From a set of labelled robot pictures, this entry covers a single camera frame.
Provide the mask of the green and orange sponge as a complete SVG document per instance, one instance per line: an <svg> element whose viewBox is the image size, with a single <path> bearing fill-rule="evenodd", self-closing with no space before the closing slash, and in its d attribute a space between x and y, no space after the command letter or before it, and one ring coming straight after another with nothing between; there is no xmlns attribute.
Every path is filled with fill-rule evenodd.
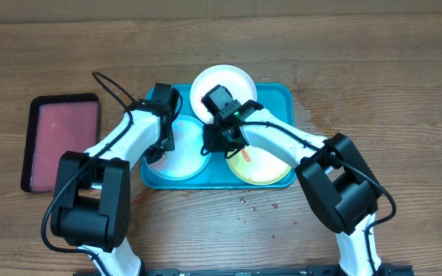
<svg viewBox="0 0 442 276"><path fill-rule="evenodd" d="M150 164L150 167L155 170L161 170L164 168L166 160L167 160L166 154L162 153L157 161Z"/></svg>

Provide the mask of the light blue plate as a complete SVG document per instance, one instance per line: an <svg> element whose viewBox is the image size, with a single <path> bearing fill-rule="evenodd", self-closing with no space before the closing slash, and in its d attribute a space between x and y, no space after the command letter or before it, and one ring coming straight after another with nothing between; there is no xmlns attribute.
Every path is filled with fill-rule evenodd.
<svg viewBox="0 0 442 276"><path fill-rule="evenodd" d="M175 149L165 152L147 168L161 179L180 181L199 174L209 162L211 154L201 155L203 123L194 117L180 114L173 122Z"/></svg>

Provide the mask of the white plate with red streaks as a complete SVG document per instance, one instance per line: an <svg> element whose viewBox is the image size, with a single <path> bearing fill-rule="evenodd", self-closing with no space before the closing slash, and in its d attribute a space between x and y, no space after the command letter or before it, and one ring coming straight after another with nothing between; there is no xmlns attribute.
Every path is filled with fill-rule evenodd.
<svg viewBox="0 0 442 276"><path fill-rule="evenodd" d="M190 104L197 118L203 123L213 123L213 115L201 100L216 85L225 87L234 100L244 104L248 100L257 101L256 86L252 78L242 69L220 64L208 67L194 80L190 88Z"/></svg>

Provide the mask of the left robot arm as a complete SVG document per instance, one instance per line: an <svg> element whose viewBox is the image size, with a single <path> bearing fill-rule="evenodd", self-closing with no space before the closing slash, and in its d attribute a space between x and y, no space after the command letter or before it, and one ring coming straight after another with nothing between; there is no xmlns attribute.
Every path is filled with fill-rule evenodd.
<svg viewBox="0 0 442 276"><path fill-rule="evenodd" d="M41 237L63 238L68 254L87 255L98 275L142 275L127 233L130 225L130 171L141 159L155 163L175 149L173 122L182 107L180 92L155 84L150 98L126 107L120 124L84 152L67 151L58 163L54 199Z"/></svg>

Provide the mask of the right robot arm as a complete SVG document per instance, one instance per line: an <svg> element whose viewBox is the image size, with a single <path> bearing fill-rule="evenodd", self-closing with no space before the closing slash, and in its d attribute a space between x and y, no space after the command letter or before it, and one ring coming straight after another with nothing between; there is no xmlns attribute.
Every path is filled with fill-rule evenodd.
<svg viewBox="0 0 442 276"><path fill-rule="evenodd" d="M318 220L334 232L340 269L376 275L381 266L372 235L381 187L353 142L341 133L327 139L299 130L254 100L240 103L217 85L201 98L213 115L204 153L233 157L246 146L271 153L294 169Z"/></svg>

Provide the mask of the teal plastic serving tray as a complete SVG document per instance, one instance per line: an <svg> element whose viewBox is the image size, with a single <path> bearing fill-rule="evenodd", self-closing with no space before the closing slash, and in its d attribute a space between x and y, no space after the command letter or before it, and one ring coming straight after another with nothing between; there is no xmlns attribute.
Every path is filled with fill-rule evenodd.
<svg viewBox="0 0 442 276"><path fill-rule="evenodd" d="M268 108L271 113L290 125L295 124L292 95L281 84L257 84L257 101ZM144 184L152 189L258 189L238 178L229 168L222 153L211 155L204 169L195 176L184 180L167 180L157 176L142 161L140 177Z"/></svg>

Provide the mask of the black tray with red liquid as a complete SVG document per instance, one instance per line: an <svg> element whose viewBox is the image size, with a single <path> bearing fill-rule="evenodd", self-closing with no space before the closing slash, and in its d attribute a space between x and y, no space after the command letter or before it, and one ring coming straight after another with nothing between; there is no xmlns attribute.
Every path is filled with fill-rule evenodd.
<svg viewBox="0 0 442 276"><path fill-rule="evenodd" d="M21 190L50 192L67 151L83 152L99 140L101 106L96 94L39 96L28 115Z"/></svg>

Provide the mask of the yellow plate with green rim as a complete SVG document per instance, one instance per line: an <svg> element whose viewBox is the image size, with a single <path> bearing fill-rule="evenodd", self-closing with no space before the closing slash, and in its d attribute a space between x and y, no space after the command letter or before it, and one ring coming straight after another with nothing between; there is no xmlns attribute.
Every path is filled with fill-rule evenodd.
<svg viewBox="0 0 442 276"><path fill-rule="evenodd" d="M227 159L228 167L243 182L255 186L267 186L283 179L291 167L271 153L246 146Z"/></svg>

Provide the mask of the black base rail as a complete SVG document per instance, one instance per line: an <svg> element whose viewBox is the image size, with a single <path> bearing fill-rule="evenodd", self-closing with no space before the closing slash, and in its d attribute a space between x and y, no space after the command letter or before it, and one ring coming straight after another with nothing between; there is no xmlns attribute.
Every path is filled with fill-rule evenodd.
<svg viewBox="0 0 442 276"><path fill-rule="evenodd" d="M74 276L100 275L98 270L73 273ZM177 269L147 269L141 268L139 275L143 276L337 276L346 275L338 265L311 265L307 268L270 268L255 270L198 270L179 271ZM376 275L380 276L414 276L410 265L382 264Z"/></svg>

